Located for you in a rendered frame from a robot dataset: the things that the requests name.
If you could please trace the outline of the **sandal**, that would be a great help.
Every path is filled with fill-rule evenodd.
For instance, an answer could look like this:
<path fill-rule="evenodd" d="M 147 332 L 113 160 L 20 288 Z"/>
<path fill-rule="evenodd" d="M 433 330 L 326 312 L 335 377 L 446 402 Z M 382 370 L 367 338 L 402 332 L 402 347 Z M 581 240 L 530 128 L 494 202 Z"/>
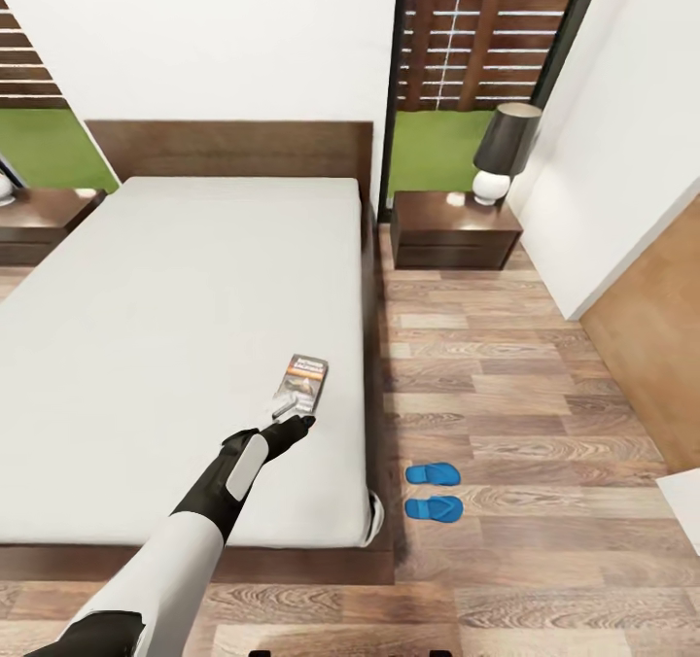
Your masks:
<path fill-rule="evenodd" d="M 463 503 L 452 496 L 430 497 L 428 500 L 409 499 L 404 508 L 408 518 L 451 523 L 461 518 Z"/>
<path fill-rule="evenodd" d="M 408 467 L 405 474 L 410 484 L 430 483 L 441 486 L 456 486 L 461 482 L 459 470 L 448 463 L 436 463 L 427 467 Z"/>

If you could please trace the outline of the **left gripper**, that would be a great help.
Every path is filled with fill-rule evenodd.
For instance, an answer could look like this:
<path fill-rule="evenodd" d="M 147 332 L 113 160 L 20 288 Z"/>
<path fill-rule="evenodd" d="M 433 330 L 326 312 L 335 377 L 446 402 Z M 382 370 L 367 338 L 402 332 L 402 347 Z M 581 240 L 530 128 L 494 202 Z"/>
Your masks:
<path fill-rule="evenodd" d="M 304 415 L 304 417 L 293 415 L 284 423 L 280 422 L 278 425 L 269 427 L 269 430 L 275 432 L 280 440 L 280 450 L 277 456 L 284 454 L 293 444 L 308 436 L 308 430 L 315 422 L 316 416 L 313 415 Z"/>

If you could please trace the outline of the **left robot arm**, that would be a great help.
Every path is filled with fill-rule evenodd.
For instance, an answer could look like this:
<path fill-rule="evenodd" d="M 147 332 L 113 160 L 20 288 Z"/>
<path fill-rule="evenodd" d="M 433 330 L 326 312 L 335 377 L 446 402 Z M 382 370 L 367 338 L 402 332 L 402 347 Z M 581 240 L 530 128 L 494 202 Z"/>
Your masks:
<path fill-rule="evenodd" d="M 182 657 L 206 588 L 263 464 L 308 436 L 316 416 L 279 417 L 282 396 L 237 432 L 152 538 L 55 640 L 23 657 Z"/>

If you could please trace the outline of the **hardback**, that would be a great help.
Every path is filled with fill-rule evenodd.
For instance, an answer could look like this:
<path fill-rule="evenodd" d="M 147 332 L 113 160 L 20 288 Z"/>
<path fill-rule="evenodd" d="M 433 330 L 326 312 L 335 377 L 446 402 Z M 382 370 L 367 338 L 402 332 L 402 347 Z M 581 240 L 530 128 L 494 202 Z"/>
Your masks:
<path fill-rule="evenodd" d="M 274 401 L 282 396 L 295 395 L 298 398 L 295 410 L 312 413 L 327 367 L 322 360 L 293 354 L 280 383 L 280 393 Z"/>

